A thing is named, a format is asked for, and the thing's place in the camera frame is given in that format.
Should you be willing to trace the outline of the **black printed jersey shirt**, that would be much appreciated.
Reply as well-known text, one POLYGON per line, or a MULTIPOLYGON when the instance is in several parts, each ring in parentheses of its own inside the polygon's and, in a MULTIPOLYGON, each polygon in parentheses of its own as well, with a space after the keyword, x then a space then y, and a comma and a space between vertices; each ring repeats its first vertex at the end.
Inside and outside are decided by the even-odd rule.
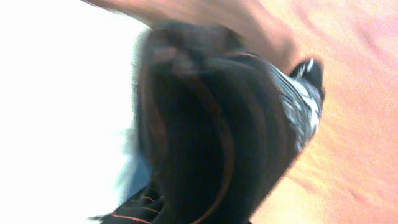
POLYGON ((325 99, 320 60, 286 75, 224 26, 157 24, 137 77, 137 148, 152 173, 101 223, 249 223, 315 135, 325 99))

